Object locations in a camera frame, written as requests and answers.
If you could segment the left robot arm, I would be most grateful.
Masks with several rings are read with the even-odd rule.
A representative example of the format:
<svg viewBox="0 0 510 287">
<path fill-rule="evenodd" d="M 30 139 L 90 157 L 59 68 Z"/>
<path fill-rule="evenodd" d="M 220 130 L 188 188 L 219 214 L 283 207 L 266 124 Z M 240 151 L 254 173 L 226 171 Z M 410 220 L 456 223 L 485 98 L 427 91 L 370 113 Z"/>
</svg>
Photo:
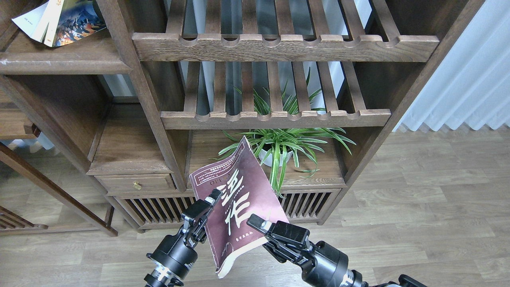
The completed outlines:
<svg viewBox="0 0 510 287">
<path fill-rule="evenodd" d="M 198 243 L 205 242 L 204 226 L 221 194 L 218 189 L 213 189 L 205 200 L 199 199 L 193 203 L 181 214 L 184 224 L 178 233 L 165 236 L 153 253 L 146 254 L 156 265 L 153 272 L 144 278 L 147 287 L 184 285 L 181 280 L 198 258 L 194 248 Z"/>
</svg>

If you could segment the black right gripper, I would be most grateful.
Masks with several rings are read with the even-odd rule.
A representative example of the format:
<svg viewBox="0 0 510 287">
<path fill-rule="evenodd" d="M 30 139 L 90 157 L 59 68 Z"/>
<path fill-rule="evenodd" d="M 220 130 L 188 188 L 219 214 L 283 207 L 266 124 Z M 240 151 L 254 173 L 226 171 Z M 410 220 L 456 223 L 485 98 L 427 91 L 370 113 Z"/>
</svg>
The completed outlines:
<svg viewBox="0 0 510 287">
<path fill-rule="evenodd" d="M 252 214 L 247 225 L 268 240 L 263 247 L 280 263 L 290 261 L 301 266 L 301 278 L 314 287 L 349 287 L 348 256 L 330 244 L 312 244 L 310 231 L 283 222 L 271 223 Z"/>
</svg>

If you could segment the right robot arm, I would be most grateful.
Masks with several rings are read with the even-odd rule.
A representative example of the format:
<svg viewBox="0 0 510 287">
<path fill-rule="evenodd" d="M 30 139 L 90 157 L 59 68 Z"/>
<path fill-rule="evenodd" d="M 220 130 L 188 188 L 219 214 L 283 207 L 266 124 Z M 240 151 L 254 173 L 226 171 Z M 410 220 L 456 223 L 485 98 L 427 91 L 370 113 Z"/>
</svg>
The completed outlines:
<svg viewBox="0 0 510 287">
<path fill-rule="evenodd" d="M 268 287 L 428 287 L 429 283 L 409 273 L 377 281 L 375 275 L 352 264 L 352 257 L 339 246 L 347 239 L 339 224 L 312 226 L 263 220 L 252 215 L 248 221 L 264 239 L 264 248 L 276 263 L 295 271 L 288 280 L 273 277 Z"/>
</svg>

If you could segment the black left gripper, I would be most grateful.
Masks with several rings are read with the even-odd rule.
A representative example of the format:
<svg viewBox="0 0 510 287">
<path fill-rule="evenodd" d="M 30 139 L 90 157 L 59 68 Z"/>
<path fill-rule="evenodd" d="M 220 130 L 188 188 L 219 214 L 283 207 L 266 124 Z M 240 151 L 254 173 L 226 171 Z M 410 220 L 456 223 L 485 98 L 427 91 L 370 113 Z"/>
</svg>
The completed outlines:
<svg viewBox="0 0 510 287">
<path fill-rule="evenodd" d="M 198 258 L 197 252 L 188 246 L 205 242 L 204 226 L 221 194 L 218 189 L 213 189 L 205 200 L 197 200 L 181 214 L 184 220 L 181 234 L 184 239 L 182 236 L 165 236 L 153 253 L 146 254 L 156 265 L 152 276 L 158 279 L 184 279 L 188 275 Z"/>
</svg>

